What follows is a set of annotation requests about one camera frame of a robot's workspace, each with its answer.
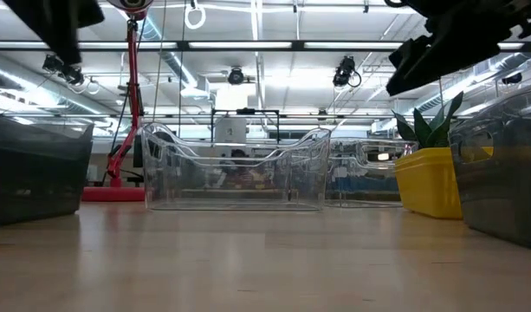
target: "red stand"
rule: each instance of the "red stand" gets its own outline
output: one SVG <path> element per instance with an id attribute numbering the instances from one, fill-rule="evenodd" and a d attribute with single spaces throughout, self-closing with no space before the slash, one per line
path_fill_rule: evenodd
<path id="1" fill-rule="evenodd" d="M 140 90 L 138 84 L 138 47 L 136 34 L 138 31 L 137 18 L 142 15 L 131 16 L 127 22 L 128 59 L 130 66 L 130 81 L 128 82 L 128 98 L 133 123 L 123 144 L 117 146 L 107 155 L 107 174 L 111 177 L 110 187 L 85 187 L 83 201 L 144 201 L 144 189 L 139 187 L 121 187 L 120 166 L 126 154 L 133 146 L 134 137 L 139 128 L 139 117 L 143 114 L 140 105 Z"/>

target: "potted plant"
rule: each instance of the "potted plant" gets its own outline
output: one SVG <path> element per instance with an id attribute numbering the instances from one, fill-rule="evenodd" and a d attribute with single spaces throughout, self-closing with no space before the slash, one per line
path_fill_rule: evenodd
<path id="1" fill-rule="evenodd" d="M 448 132 L 453 114 L 462 105 L 463 92 L 455 97 L 448 114 L 444 108 L 427 123 L 414 109 L 413 127 L 394 113 L 404 140 L 415 140 L 419 150 L 396 161 L 396 180 L 404 208 L 434 218 L 462 218 Z"/>

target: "ceiling-mounted camera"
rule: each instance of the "ceiling-mounted camera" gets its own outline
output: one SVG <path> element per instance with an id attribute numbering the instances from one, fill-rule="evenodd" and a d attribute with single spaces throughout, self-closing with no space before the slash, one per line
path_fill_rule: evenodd
<path id="1" fill-rule="evenodd" d="M 354 76 L 359 78 L 359 82 L 357 84 L 350 83 Z M 339 67 L 336 68 L 336 73 L 334 74 L 333 78 L 333 85 L 337 88 L 343 88 L 346 85 L 352 88 L 357 88 L 360 84 L 361 75 L 355 70 L 355 61 L 353 60 L 353 56 L 344 56 Z"/>
<path id="2" fill-rule="evenodd" d="M 510 84 L 517 84 L 517 83 L 519 83 L 521 81 L 523 81 L 523 75 L 521 73 L 517 73 L 515 75 L 511 75 L 509 77 L 502 78 L 502 83 L 505 84 L 506 86 L 510 85 Z"/>
<path id="3" fill-rule="evenodd" d="M 327 110 L 326 109 L 320 109 L 319 110 L 319 113 L 317 113 L 318 115 L 327 115 Z M 318 121 L 325 121 L 327 120 L 327 118 L 317 118 Z"/>
<path id="4" fill-rule="evenodd" d="M 112 6 L 126 13 L 140 13 L 146 10 L 153 0 L 107 0 Z"/>
<path id="5" fill-rule="evenodd" d="M 125 11 L 137 21 L 146 18 L 147 10 L 153 0 L 107 0 L 115 8 Z"/>
<path id="6" fill-rule="evenodd" d="M 240 84 L 243 84 L 244 83 L 244 74 L 242 73 L 242 69 L 241 68 L 233 68 L 231 71 L 230 71 L 230 74 L 229 74 L 229 78 L 228 78 L 228 82 L 231 84 L 231 85 L 240 85 Z"/>
<path id="7" fill-rule="evenodd" d="M 50 74 L 57 74 L 58 77 L 64 79 L 70 85 L 80 86 L 84 83 L 84 75 L 81 68 L 65 65 L 55 55 L 46 55 L 42 69 Z"/>

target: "red base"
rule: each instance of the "red base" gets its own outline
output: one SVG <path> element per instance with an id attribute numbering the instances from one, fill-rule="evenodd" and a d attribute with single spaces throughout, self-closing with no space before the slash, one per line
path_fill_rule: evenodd
<path id="1" fill-rule="evenodd" d="M 133 202 L 144 201 L 143 187 L 85 187 L 82 201 Z"/>

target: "red pole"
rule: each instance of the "red pole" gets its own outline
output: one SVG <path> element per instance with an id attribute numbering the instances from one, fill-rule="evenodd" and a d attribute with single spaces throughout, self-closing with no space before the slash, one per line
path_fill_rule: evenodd
<path id="1" fill-rule="evenodd" d="M 121 187 L 120 181 L 120 166 L 126 157 L 126 153 L 130 150 L 134 137 L 138 132 L 139 127 L 139 85 L 138 85 L 138 60 L 137 60 L 137 46 L 136 33 L 138 24 L 135 19 L 128 21 L 128 32 L 126 39 L 128 41 L 128 61 L 130 66 L 130 81 L 128 82 L 128 93 L 130 99 L 130 111 L 132 117 L 132 125 L 128 132 L 125 141 L 120 146 L 119 151 L 113 155 L 109 155 L 109 164 L 107 166 L 107 174 L 111 177 L 111 187 Z"/>

